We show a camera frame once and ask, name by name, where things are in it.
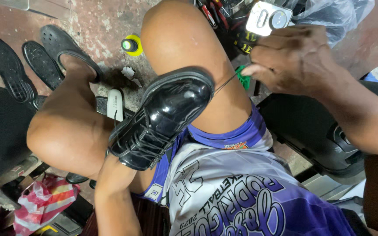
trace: green cloth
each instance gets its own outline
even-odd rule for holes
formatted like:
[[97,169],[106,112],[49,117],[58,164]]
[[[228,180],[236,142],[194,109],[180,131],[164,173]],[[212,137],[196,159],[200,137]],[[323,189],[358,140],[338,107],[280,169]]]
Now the green cloth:
[[245,90],[249,90],[250,87],[250,76],[243,76],[241,71],[245,68],[246,66],[239,66],[236,68],[236,74],[237,77],[239,78],[240,82],[243,84],[243,87]]

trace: clear plastic bag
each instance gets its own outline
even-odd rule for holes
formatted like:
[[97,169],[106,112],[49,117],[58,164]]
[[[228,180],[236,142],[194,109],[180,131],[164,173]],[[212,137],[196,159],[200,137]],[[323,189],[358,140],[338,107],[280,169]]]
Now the clear plastic bag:
[[295,24],[326,26],[328,44],[333,47],[374,8],[375,0],[287,0]]

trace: shorts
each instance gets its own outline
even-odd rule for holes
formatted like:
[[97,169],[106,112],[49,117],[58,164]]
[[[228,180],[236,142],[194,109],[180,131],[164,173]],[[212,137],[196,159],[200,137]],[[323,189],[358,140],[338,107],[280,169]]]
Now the shorts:
[[273,144],[265,121],[253,103],[249,118],[240,127],[228,133],[209,134],[189,125],[178,135],[173,147],[169,148],[157,163],[150,186],[143,193],[135,194],[135,196],[157,203],[160,201],[170,163],[182,144],[187,141],[198,142],[213,148],[263,148],[263,151],[272,151]]

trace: plastic bag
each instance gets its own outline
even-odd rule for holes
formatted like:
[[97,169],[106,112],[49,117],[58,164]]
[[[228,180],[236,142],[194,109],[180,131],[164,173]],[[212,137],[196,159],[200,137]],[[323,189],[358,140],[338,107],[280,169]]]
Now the plastic bag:
[[333,47],[371,12],[374,0],[287,0],[284,7],[293,10],[295,24],[326,26]]
[[21,208],[14,211],[16,235],[28,236],[50,223],[77,199],[79,192],[79,185],[52,174],[41,182],[33,182],[18,199]]

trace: red and white plastic bag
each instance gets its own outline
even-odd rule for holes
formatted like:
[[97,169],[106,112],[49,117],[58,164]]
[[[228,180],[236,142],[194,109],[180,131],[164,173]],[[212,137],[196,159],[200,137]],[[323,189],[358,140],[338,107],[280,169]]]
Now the red and white plastic bag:
[[14,211],[16,235],[29,236],[50,223],[77,199],[79,192],[79,185],[52,174],[33,182],[18,199],[21,208]]

